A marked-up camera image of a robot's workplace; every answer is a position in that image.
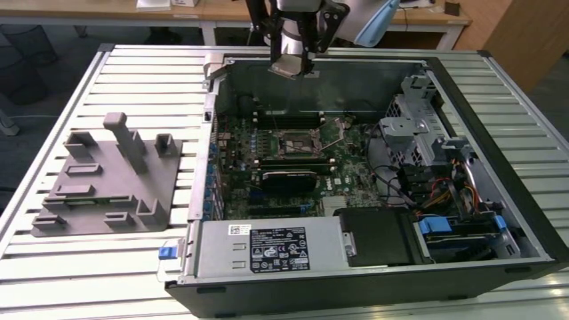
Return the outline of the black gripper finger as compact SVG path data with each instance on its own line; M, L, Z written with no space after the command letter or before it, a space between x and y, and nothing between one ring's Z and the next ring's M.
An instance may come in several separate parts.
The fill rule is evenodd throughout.
M271 65L275 65L281 57L281 30L284 25L284 5L287 1L269 1L268 9L264 0L247 0L247 9L252 22L252 30L269 40Z
M312 72L312 59L327 51L351 11L347 4L335 1L320 1L312 9L301 12L301 75Z

